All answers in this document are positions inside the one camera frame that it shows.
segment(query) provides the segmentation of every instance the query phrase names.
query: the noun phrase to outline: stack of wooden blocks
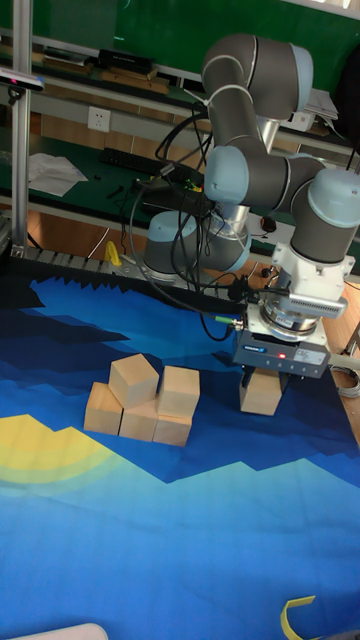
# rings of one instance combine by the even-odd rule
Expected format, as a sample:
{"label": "stack of wooden blocks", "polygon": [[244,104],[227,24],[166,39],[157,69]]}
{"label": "stack of wooden blocks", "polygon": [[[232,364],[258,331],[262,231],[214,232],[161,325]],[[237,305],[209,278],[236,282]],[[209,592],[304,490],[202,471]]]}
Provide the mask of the stack of wooden blocks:
{"label": "stack of wooden blocks", "polygon": [[185,446],[200,396],[199,372],[165,367],[159,375],[143,355],[112,362],[109,384],[95,382],[84,429]]}

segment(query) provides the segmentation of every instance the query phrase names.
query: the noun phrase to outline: yellow object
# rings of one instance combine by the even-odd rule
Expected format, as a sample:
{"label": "yellow object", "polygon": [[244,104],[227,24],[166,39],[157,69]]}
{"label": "yellow object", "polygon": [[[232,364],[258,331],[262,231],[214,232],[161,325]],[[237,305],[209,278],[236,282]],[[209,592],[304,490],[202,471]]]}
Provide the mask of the yellow object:
{"label": "yellow object", "polygon": [[293,607],[302,607],[305,604],[311,604],[315,600],[316,596],[308,596],[307,598],[297,598],[296,600],[288,600],[285,607],[283,608],[280,616],[281,628],[285,634],[285,636],[289,640],[303,640],[298,636],[295,631],[290,627],[288,618],[287,618],[287,610],[293,609]]}
{"label": "yellow object", "polygon": [[0,481],[59,482],[94,469],[112,455],[73,427],[52,431],[29,415],[0,419]]}
{"label": "yellow object", "polygon": [[109,262],[109,260],[111,264],[114,265],[114,267],[121,266],[121,260],[119,258],[119,254],[117,252],[117,249],[114,243],[111,242],[111,240],[107,243],[106,249],[105,249],[105,262]]}

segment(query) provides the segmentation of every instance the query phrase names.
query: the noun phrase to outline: wooden cube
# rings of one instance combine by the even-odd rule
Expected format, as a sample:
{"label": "wooden cube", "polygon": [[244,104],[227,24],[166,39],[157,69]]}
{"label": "wooden cube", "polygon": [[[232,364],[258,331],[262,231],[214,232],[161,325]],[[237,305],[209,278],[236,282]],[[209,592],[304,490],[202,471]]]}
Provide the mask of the wooden cube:
{"label": "wooden cube", "polygon": [[84,429],[117,436],[123,408],[107,384],[94,382],[86,406]]}
{"label": "wooden cube", "polygon": [[165,367],[159,392],[159,415],[192,418],[199,397],[200,376],[196,369]]}
{"label": "wooden cube", "polygon": [[157,423],[156,400],[150,400],[133,409],[124,409],[120,436],[151,442]]}
{"label": "wooden cube", "polygon": [[158,382],[159,374],[141,353],[111,363],[109,387],[124,409],[154,400]]}
{"label": "wooden cube", "polygon": [[184,447],[189,437],[191,425],[191,418],[174,418],[172,416],[158,415],[153,438],[154,442]]}
{"label": "wooden cube", "polygon": [[279,373],[268,369],[255,369],[246,388],[240,383],[241,411],[273,416],[281,395]]}

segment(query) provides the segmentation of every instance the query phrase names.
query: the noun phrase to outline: green board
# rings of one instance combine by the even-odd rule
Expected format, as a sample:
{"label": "green board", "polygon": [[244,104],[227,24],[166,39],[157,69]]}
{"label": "green board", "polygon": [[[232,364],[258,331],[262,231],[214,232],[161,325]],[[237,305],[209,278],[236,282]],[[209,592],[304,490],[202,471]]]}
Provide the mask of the green board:
{"label": "green board", "polygon": [[[11,24],[12,0],[1,0],[0,26]],[[359,43],[360,22],[282,0],[34,0],[35,35],[123,48],[194,72],[216,40],[236,32],[305,47],[314,86],[331,92]]]}

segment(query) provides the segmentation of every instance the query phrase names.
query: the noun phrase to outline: wire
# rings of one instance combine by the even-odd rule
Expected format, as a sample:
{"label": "wire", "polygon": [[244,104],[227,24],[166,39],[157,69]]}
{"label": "wire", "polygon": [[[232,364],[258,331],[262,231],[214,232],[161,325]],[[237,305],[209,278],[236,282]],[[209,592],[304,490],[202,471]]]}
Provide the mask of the wire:
{"label": "wire", "polygon": [[[193,102],[193,104],[191,105],[191,113],[192,113],[193,116],[195,116],[194,107],[195,107],[196,104],[197,104],[196,102]],[[198,143],[200,145],[201,158],[202,158],[202,161],[200,162],[200,164],[198,166],[201,167],[202,162],[206,166],[206,154],[205,154],[205,151],[204,151],[204,148],[203,148],[203,142],[204,141],[202,141],[201,138],[200,138],[199,129],[198,129],[197,122],[196,122],[195,119],[194,119],[194,129],[195,129],[196,137],[198,139]]]}
{"label": "wire", "polygon": [[355,287],[355,285],[351,284],[351,282],[345,282],[345,284],[347,284],[349,287],[352,287],[353,289],[356,289],[356,291],[360,291],[360,287]]}
{"label": "wire", "polygon": [[[175,138],[179,135],[179,133],[185,129],[187,126],[189,126],[190,124],[194,123],[196,120],[201,120],[202,118],[204,118],[204,111],[202,111],[201,113],[197,113],[195,115],[191,115],[188,118],[185,118],[185,120],[183,120],[182,122],[180,122],[176,127],[174,127],[174,129],[172,129],[167,136],[165,136],[165,138],[162,140],[162,142],[160,142],[158,148],[155,151],[155,156],[158,160],[162,160],[163,162],[166,162],[167,160],[167,154],[169,152],[169,148],[171,146],[171,144],[174,142]],[[164,148],[164,152],[163,155],[160,156],[160,151]]]}
{"label": "wire", "polygon": [[196,309],[196,307],[193,307],[190,304],[187,304],[185,302],[181,302],[180,300],[177,300],[176,298],[174,298],[173,296],[171,296],[169,293],[167,293],[166,291],[164,291],[163,289],[161,289],[161,287],[159,287],[151,278],[151,276],[149,276],[147,274],[147,272],[145,271],[145,269],[143,268],[143,266],[141,265],[136,252],[135,252],[135,247],[134,247],[134,240],[133,240],[133,223],[134,223],[134,216],[135,216],[135,211],[136,211],[136,207],[139,204],[140,198],[144,195],[145,189],[141,189],[141,191],[139,191],[135,202],[133,204],[132,210],[131,210],[131,214],[130,214],[130,220],[129,220],[129,240],[130,240],[130,246],[131,246],[131,251],[132,254],[134,256],[134,260],[136,262],[136,266],[139,269],[139,271],[142,273],[142,275],[144,276],[145,280],[147,280],[147,282],[152,286],[153,289],[155,289],[155,291],[157,291],[158,293],[160,293],[164,298],[166,298],[167,300],[170,300],[170,302],[172,304],[177,304],[180,305],[181,307],[184,307],[184,309],[187,309],[188,311],[195,311],[195,313],[202,313],[203,315],[206,315],[208,318],[211,318],[212,320],[216,320],[216,317],[211,314],[208,313],[207,311],[200,311],[199,309]]}
{"label": "wire", "polygon": [[[182,201],[182,203],[181,203],[181,205],[180,205],[180,209],[179,209],[178,230],[177,230],[177,232],[176,232],[176,235],[175,235],[174,240],[173,240],[172,245],[171,245],[171,250],[170,250],[170,260],[171,260],[171,266],[172,266],[172,268],[174,269],[175,273],[176,273],[176,274],[177,274],[177,275],[178,275],[182,280],[184,280],[185,282],[187,282],[187,284],[191,284],[191,285],[193,285],[193,286],[195,287],[195,282],[194,282],[194,277],[193,277],[193,275],[190,273],[190,278],[188,277],[189,271],[190,271],[190,269],[191,269],[191,265],[190,265],[189,257],[188,257],[188,255],[187,255],[187,251],[186,251],[186,246],[185,246],[184,238],[183,238],[183,235],[182,235],[183,229],[185,228],[185,226],[186,226],[186,224],[187,224],[188,220],[192,217],[192,214],[188,213],[188,214],[186,214],[185,218],[181,221],[181,218],[182,218],[182,208],[183,208],[183,206],[184,206],[184,201],[185,201],[186,195],[187,195],[187,194],[186,194],[186,192],[185,192],[184,197],[183,197],[183,201]],[[186,273],[186,275],[184,275],[184,274],[179,270],[179,268],[176,266],[176,264],[175,264],[175,250],[176,250],[176,244],[177,244],[177,242],[178,242],[178,240],[179,240],[179,239],[180,239],[180,241],[181,241],[181,247],[182,247],[182,251],[183,251],[183,256],[184,256],[184,258],[185,258],[185,267],[186,267],[186,271],[185,271],[185,273]],[[199,256],[199,255],[197,255],[197,258],[196,258],[196,260],[195,260],[195,264],[197,264],[197,263],[199,262],[199,258],[200,258],[200,256]],[[211,282],[211,283],[208,283],[208,284],[203,283],[203,282],[197,282],[197,285],[198,285],[198,287],[199,287],[199,288],[200,288],[200,287],[203,287],[203,289],[202,289],[202,290],[205,290],[205,289],[208,289],[208,288],[218,288],[218,287],[219,287],[219,288],[224,288],[224,289],[227,289],[227,288],[228,288],[226,285],[223,285],[223,286],[218,285],[217,287],[212,287],[212,282]]]}
{"label": "wire", "polygon": [[95,253],[96,249],[98,249],[101,245],[101,243],[103,242],[103,240],[105,240],[107,234],[109,233],[110,229],[106,229],[103,237],[101,238],[101,240],[99,240],[99,242],[97,243],[97,245],[93,248],[92,251],[90,251],[89,255],[87,256],[88,259],[91,258],[91,256]]}
{"label": "wire", "polygon": [[228,337],[231,334],[232,327],[231,326],[227,326],[226,327],[226,331],[225,331],[225,335],[221,336],[221,338],[217,338],[216,336],[213,336],[212,333],[210,333],[209,329],[206,326],[205,318],[204,318],[202,313],[200,313],[200,321],[201,321],[202,326],[204,327],[204,331],[205,331],[206,335],[209,338],[211,338],[211,340],[214,340],[215,342],[224,342],[224,340],[227,340]]}
{"label": "wire", "polygon": [[120,223],[121,223],[120,243],[121,243],[124,255],[126,255],[126,251],[127,251],[126,245],[124,244],[125,239],[126,239],[126,235],[127,235],[126,226],[125,226],[124,208],[125,208],[125,205],[128,202],[128,200],[129,200],[129,198],[130,198],[130,196],[132,194],[132,191],[133,191],[133,187],[131,186],[126,190],[124,198],[122,198],[121,200],[115,200],[115,202],[114,202],[114,204],[117,207],[119,207],[119,216],[120,216]]}
{"label": "wire", "polygon": [[[213,137],[213,135],[212,135],[212,133],[210,133],[209,137],[205,141],[205,147],[202,148],[202,156],[205,156],[205,158],[206,158],[207,152],[209,151],[209,148],[210,148],[210,145],[211,145],[211,141],[212,141],[212,137]],[[200,158],[199,163],[196,166],[195,171],[199,171],[200,170],[200,167],[201,167],[202,163],[203,163],[203,157]]]}
{"label": "wire", "polygon": [[231,231],[233,232],[233,234],[235,236],[235,240],[237,240],[237,242],[240,244],[242,250],[244,250],[245,249],[245,245],[242,242],[242,240],[240,239],[240,237],[238,236],[238,234],[236,233],[236,231],[234,231],[232,220],[225,220],[225,218],[220,217],[216,213],[213,213],[212,216],[213,216],[213,218],[215,218],[215,220],[220,220],[221,222],[225,222],[225,224],[227,224],[228,227],[230,227]]}
{"label": "wire", "polygon": [[356,371],[349,369],[348,367],[336,367],[335,365],[330,367],[330,369],[331,371],[341,371],[342,373],[346,373],[355,381],[355,385],[353,387],[337,387],[340,396],[343,396],[344,398],[358,398],[360,396],[360,378]]}
{"label": "wire", "polygon": [[40,245],[36,242],[36,240],[34,240],[34,238],[30,235],[29,232],[28,232],[28,238],[29,238],[30,242],[32,242],[32,244],[34,245],[34,247],[36,249],[40,249],[40,251],[42,251],[42,248],[40,247]]}
{"label": "wire", "polygon": [[357,143],[356,143],[355,147],[353,148],[353,150],[352,150],[352,152],[351,152],[351,156],[350,156],[350,158],[349,158],[349,162],[348,162],[348,163],[347,163],[347,165],[346,165],[346,171],[349,171],[349,169],[350,169],[350,167],[351,167],[351,163],[352,163],[352,161],[353,161],[353,159],[354,159],[354,155],[355,155],[355,153],[356,153],[356,150],[357,150],[357,148],[358,148],[359,144],[360,144],[360,138],[359,138],[359,140],[357,141]]}
{"label": "wire", "polygon": [[212,243],[213,240],[215,240],[215,238],[217,238],[217,236],[222,232],[223,228],[225,227],[225,220],[222,216],[222,214],[219,214],[219,217],[222,220],[222,225],[221,227],[219,227],[219,229],[217,230],[217,232],[210,237],[210,227],[211,227],[211,219],[212,219],[212,212],[209,212],[209,224],[208,224],[208,228],[206,230],[206,243],[205,243],[205,249],[204,249],[204,253],[206,255],[206,257],[208,258],[210,256],[210,245]]}
{"label": "wire", "polygon": [[[210,289],[213,288],[213,284],[214,282],[217,282],[218,280],[220,280],[221,278],[224,278],[224,276],[233,276],[234,280],[239,280],[239,278],[237,277],[236,273],[229,273],[228,271],[224,271],[224,273],[222,273],[220,276],[218,276],[217,278],[214,278],[214,280],[210,280],[210,282],[206,285],[203,285],[203,289],[201,290],[201,293],[203,291],[205,291],[205,289]],[[220,287],[221,289],[228,289],[230,285],[215,285],[214,288],[218,288]]]}
{"label": "wire", "polygon": [[280,271],[275,269],[275,273],[271,276],[270,280],[266,283],[265,288],[271,289],[271,283],[274,282],[274,280],[277,280],[279,275],[280,275]]}
{"label": "wire", "polygon": [[250,271],[250,273],[249,273],[249,275],[248,275],[248,282],[249,282],[249,280],[250,280],[251,276],[253,276],[253,275],[254,275],[254,273],[255,273],[255,269],[256,269],[256,267],[258,266],[258,264],[259,264],[258,262],[255,262],[255,264],[254,264],[253,268],[251,269],[251,271]]}

